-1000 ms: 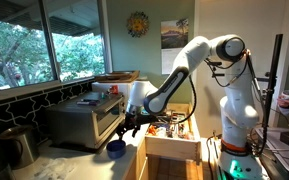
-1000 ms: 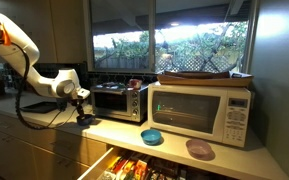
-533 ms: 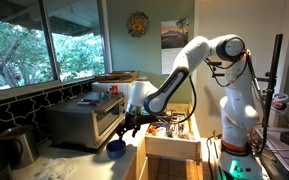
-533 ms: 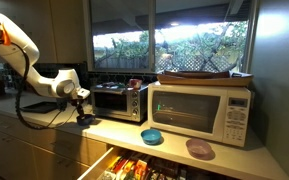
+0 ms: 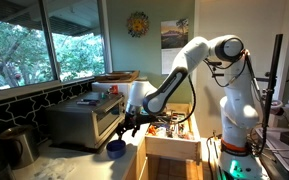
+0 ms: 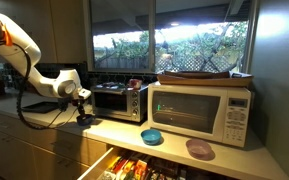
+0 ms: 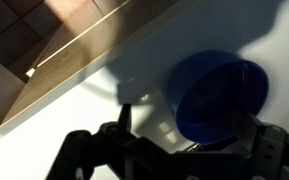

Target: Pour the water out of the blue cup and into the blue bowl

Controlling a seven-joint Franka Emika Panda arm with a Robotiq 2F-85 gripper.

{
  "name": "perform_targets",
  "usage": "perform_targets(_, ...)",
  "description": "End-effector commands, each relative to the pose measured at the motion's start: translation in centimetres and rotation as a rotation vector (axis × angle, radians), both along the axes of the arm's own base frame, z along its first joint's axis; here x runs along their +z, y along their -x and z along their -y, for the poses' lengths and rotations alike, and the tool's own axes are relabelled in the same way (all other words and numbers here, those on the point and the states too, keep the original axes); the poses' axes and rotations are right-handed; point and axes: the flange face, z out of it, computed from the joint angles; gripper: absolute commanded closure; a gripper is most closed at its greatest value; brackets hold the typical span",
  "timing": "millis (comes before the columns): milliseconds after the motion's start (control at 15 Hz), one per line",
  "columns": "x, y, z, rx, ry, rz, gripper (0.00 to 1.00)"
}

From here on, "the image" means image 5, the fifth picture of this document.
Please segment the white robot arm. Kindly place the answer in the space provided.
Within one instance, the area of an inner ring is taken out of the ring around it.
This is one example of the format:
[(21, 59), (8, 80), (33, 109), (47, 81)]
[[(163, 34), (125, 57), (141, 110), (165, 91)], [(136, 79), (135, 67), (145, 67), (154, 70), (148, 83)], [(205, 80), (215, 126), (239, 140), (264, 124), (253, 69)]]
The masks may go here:
[(221, 113), (221, 153), (218, 165), (235, 180), (263, 180), (263, 170), (250, 152), (248, 131), (259, 122), (252, 88), (256, 80), (250, 54), (235, 35), (223, 35), (211, 40), (195, 37), (175, 56), (170, 74), (159, 87), (149, 81), (135, 81), (127, 101), (125, 120), (116, 133), (136, 131), (149, 119), (156, 120), (166, 102), (183, 80), (200, 63), (212, 70), (223, 71), (223, 78), (214, 85), (222, 93), (217, 96)]

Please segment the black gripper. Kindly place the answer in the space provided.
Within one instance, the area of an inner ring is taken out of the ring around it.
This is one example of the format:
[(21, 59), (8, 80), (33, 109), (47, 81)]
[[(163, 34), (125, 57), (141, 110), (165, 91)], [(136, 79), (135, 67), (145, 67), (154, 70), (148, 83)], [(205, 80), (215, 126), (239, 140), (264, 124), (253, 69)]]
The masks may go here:
[(140, 125), (145, 124), (149, 122), (149, 116), (148, 115), (141, 115), (141, 114), (135, 114), (132, 115), (130, 113), (125, 114), (124, 120), (118, 124), (118, 128), (116, 129), (116, 134), (118, 135), (118, 139), (121, 140), (123, 137), (123, 134), (127, 130), (132, 130), (132, 137), (135, 137), (135, 134), (138, 130), (140, 130)]

